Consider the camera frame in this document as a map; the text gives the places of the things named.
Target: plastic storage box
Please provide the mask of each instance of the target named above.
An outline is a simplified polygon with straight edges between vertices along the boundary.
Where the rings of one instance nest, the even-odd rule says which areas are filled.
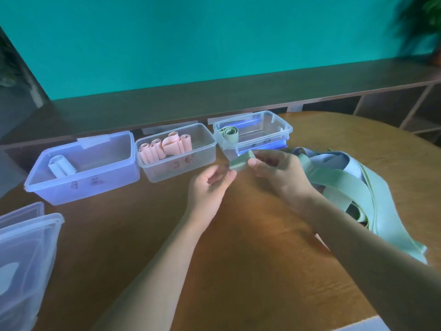
[[[158,162],[148,165],[145,165],[141,157],[137,155],[139,166],[144,170],[151,182],[158,182],[174,177],[178,174],[211,164],[216,160],[216,140],[207,127],[201,123],[191,124],[138,139],[136,141],[137,152],[141,144],[151,143],[152,140],[157,138],[164,140],[172,131],[177,131],[180,136],[189,134],[193,150],[176,156],[167,156]]]
[[[220,130],[227,126],[239,129],[237,144],[229,143],[223,137]],[[248,150],[278,150],[286,147],[292,126],[266,110],[218,121],[213,124],[213,132],[223,154],[231,161]]]
[[[60,214],[37,202],[0,217],[0,330],[29,331],[55,261]]]
[[[74,142],[44,150],[25,181],[26,191],[58,205],[138,181],[133,134],[123,131],[110,134],[109,138],[108,142],[86,149]],[[55,178],[48,162],[60,154],[75,167],[75,174]]]

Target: wooden table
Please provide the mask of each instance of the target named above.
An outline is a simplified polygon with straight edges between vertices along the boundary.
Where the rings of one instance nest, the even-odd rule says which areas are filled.
[[[441,150],[402,130],[327,112],[282,115],[289,145],[350,153],[389,183],[411,236],[441,271]],[[218,150],[217,163],[226,162]],[[59,206],[66,222],[34,331],[88,330],[158,251],[179,221],[198,171]],[[174,200],[170,206],[168,199]],[[39,201],[22,186],[0,214]],[[375,311],[312,230],[251,171],[239,174],[198,243],[172,330],[317,330]]]

